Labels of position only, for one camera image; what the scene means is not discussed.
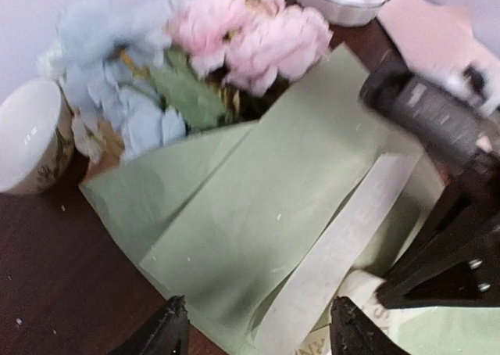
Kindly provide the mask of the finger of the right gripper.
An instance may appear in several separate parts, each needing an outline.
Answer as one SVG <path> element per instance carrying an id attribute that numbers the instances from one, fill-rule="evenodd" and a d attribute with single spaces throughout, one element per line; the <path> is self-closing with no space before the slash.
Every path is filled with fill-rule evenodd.
<path id="1" fill-rule="evenodd" d="M 499 215 L 447 228 L 376 296 L 386 308 L 498 308 Z"/>

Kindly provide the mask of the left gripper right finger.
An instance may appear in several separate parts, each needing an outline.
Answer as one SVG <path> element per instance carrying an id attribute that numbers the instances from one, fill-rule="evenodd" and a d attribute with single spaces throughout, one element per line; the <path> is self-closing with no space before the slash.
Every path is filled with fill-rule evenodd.
<path id="1" fill-rule="evenodd" d="M 409 355 L 393 343 L 347 296 L 330 309 L 333 355 Z"/>

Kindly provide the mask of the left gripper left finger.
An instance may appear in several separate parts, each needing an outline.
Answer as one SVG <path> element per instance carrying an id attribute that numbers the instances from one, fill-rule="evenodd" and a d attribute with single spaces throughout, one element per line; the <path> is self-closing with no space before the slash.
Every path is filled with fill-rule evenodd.
<path id="1" fill-rule="evenodd" d="M 188 353 L 190 321 L 184 296 L 172 296 L 128 340 L 109 355 Z"/>

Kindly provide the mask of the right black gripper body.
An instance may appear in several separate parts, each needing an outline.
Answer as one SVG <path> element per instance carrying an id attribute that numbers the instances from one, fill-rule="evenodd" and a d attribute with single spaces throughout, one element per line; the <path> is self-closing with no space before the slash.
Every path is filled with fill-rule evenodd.
<path id="1" fill-rule="evenodd" d="M 437 256 L 443 261 L 499 260 L 499 159 L 479 156 L 443 192 Z"/>

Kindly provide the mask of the beige printed ribbon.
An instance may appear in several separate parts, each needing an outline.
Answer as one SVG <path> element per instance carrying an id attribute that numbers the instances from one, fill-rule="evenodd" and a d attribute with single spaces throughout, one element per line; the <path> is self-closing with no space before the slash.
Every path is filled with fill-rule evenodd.
<path id="1" fill-rule="evenodd" d="M 418 155 L 385 153 L 295 268 L 255 333 L 262 354 L 291 354 L 334 297 L 401 195 Z"/>

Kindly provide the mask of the green wrapping paper sheet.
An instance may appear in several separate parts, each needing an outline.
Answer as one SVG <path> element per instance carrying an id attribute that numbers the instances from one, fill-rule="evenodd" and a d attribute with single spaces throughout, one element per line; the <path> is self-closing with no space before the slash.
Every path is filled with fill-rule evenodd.
<path id="1" fill-rule="evenodd" d="M 361 102 L 371 73 L 338 46 L 259 121 L 194 134 L 83 184 L 128 259 L 163 296 L 184 296 L 191 323 L 226 353 L 262 354 L 255 333 L 270 305 L 390 152 L 419 160 L 305 339 L 347 296 L 407 353 L 498 353 L 499 307 L 386 308 L 376 296 L 438 237 L 443 192 L 462 170 Z"/>

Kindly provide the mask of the blue fake flower stem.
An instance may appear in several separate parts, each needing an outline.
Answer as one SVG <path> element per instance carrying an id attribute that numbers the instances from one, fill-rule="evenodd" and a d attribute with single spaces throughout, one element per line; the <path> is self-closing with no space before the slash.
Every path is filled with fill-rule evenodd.
<path id="1" fill-rule="evenodd" d="M 187 134 L 148 77 L 165 66 L 172 11 L 166 0 L 127 9 L 79 1 L 62 12 L 55 41 L 38 57 L 39 75 L 58 82 L 71 108 L 78 152 L 93 164 L 133 160 Z"/>

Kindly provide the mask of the pink carnation fake flower stem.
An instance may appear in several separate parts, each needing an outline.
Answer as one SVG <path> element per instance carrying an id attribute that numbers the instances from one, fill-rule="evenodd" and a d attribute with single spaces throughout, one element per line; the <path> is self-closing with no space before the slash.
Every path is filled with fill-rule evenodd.
<path id="1" fill-rule="evenodd" d="M 286 0 L 190 0 L 166 32 L 198 77 L 226 67 L 224 82 L 254 96 L 279 77 L 300 79 L 328 55 L 333 37 L 318 10 Z"/>

